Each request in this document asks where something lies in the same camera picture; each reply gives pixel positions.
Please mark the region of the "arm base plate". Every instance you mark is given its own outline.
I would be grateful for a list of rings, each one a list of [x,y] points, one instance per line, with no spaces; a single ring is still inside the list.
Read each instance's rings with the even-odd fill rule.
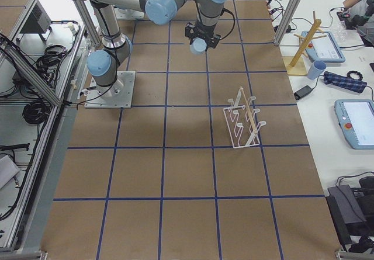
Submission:
[[[97,86],[92,77],[90,85],[95,86],[96,88],[88,91],[88,101],[84,103],[85,108],[131,108],[135,79],[135,71],[118,71],[117,81],[110,90],[106,91],[107,88]]]
[[[143,20],[144,12],[133,9],[114,8],[117,20]]]

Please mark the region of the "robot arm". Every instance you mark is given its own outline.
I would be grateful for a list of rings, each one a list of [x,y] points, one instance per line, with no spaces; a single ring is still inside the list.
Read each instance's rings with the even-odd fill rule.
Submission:
[[[118,25],[114,8],[131,9],[147,15],[156,25],[166,25],[188,0],[88,0],[102,31],[103,49],[92,53],[87,59],[87,67],[96,82],[99,96],[117,95],[123,88],[117,71],[129,57],[132,45]],[[191,0],[196,5],[195,23],[185,27],[185,37],[189,39],[193,54],[202,54],[215,48],[221,36],[214,33],[217,22],[226,11],[226,0]]]

